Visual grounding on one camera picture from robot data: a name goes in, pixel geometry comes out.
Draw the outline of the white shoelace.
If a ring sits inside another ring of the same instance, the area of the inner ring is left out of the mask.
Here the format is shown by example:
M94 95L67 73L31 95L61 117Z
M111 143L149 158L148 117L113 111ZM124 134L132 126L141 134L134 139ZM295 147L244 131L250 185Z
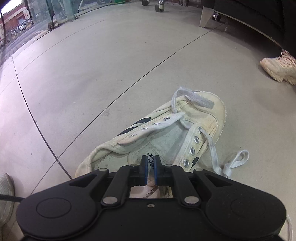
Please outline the white shoelace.
M180 118L181 124L188 130L184 144L188 146L180 163L186 171L192 169L196 161L189 162L189 155L200 158L207 151L210 152L213 171L223 177L229 178L232 169L244 165L249 159L248 150L240 150L223 167L219 164L216 142L219 139L226 121L224 102L215 94L204 91L192 91L180 87L171 99L172 113L185 115Z

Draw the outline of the black office chair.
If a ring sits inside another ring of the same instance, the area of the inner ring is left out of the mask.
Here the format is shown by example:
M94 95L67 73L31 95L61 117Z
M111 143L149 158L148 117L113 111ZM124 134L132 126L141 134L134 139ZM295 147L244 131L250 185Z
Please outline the black office chair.
M165 2L167 0L159 0L158 3L155 5L155 11L157 13L163 13L165 10ZM150 0L142 0L142 5L143 6L148 6L150 3ZM179 5L181 6L188 6L189 1L188 0L179 0Z

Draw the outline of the black leather sofa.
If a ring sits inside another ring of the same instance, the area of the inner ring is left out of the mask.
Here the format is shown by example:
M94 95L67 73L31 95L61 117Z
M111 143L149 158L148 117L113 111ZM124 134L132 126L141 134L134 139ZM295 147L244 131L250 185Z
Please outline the black leather sofa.
M271 37L295 56L295 1L201 1Z

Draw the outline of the white canvas sneaker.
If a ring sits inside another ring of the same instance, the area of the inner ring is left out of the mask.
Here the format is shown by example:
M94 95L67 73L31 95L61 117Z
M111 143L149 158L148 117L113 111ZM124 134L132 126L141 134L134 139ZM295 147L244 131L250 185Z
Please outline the white canvas sneaker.
M172 113L171 101L163 104L152 113L137 121L118 136L96 147L78 166L75 176L79 177L100 168L116 172L125 165L138 165L142 156L148 158L148 178L146 186L135 186L131 189L132 198L170 198L169 187L157 187L154 182L154 157L159 156L161 163L182 167L182 158L188 146L184 144L188 130L181 124L180 118L185 114ZM200 158L189 155L189 162Z

